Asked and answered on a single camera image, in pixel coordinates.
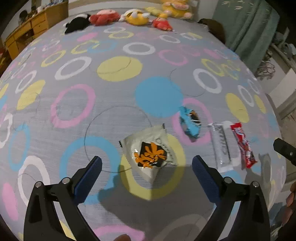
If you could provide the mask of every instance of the screw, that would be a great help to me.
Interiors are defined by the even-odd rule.
[[[70,182],[70,178],[69,177],[65,177],[65,178],[63,178],[63,180],[62,180],[62,183],[63,184],[68,184]]]
[[[35,183],[35,187],[37,187],[37,188],[41,187],[41,185],[42,185],[42,182],[36,182]]]
[[[254,181],[254,182],[253,182],[253,186],[256,187],[256,188],[259,187],[259,183],[256,182],[256,181]]]
[[[224,182],[226,182],[226,183],[232,183],[232,179],[230,178],[230,177],[225,177],[224,178]]]

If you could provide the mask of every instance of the curtain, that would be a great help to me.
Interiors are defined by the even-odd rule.
[[[279,14],[265,0],[219,0],[213,19],[225,31],[226,46],[254,73],[279,22]]]

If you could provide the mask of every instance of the red candy wrapper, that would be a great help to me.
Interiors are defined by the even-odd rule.
[[[254,154],[250,148],[249,141],[246,139],[246,135],[242,129],[242,124],[240,122],[235,123],[231,125],[230,128],[235,133],[235,137],[237,138],[237,143],[239,144],[246,168],[251,168],[255,163],[257,163],[257,161],[255,160]]]

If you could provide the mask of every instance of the wooden drawer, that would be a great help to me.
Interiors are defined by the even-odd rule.
[[[8,52],[11,57],[11,59],[15,59],[19,55],[19,50],[17,47],[17,43],[13,42],[9,47],[8,47]]]
[[[41,34],[45,33],[46,31],[47,31],[47,29],[46,29],[46,30],[43,30],[43,31],[41,31],[41,32],[39,32],[39,33],[37,33],[37,34],[35,34],[35,35],[33,36],[33,39],[38,38]]]
[[[38,17],[34,18],[32,22],[32,27],[35,27],[37,24],[45,21],[45,13],[39,15]]]
[[[43,30],[46,30],[46,29],[47,29],[47,22],[43,21],[43,22],[39,23],[38,25],[36,25],[33,28],[33,31],[34,31],[34,34],[37,34],[37,33],[40,33]]]
[[[6,47],[9,47],[9,45],[11,45],[13,42],[14,42],[14,38],[13,36],[11,36],[6,42],[5,42],[5,45]]]
[[[18,39],[20,36],[22,36],[24,33],[28,32],[30,29],[31,29],[31,23],[28,22],[13,35],[15,40]]]

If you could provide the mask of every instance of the blue gripper pad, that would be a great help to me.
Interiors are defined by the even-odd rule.
[[[74,203],[78,205],[79,203],[85,202],[89,192],[91,191],[94,183],[96,182],[98,176],[102,171],[102,159],[95,156],[86,168],[79,169],[85,171],[84,175],[80,178],[76,186],[74,187]]]
[[[209,201],[218,204],[220,202],[220,186],[215,179],[217,179],[218,182],[220,182],[220,180],[222,181],[221,175],[216,169],[208,167],[200,156],[195,156],[193,158],[192,169]]]

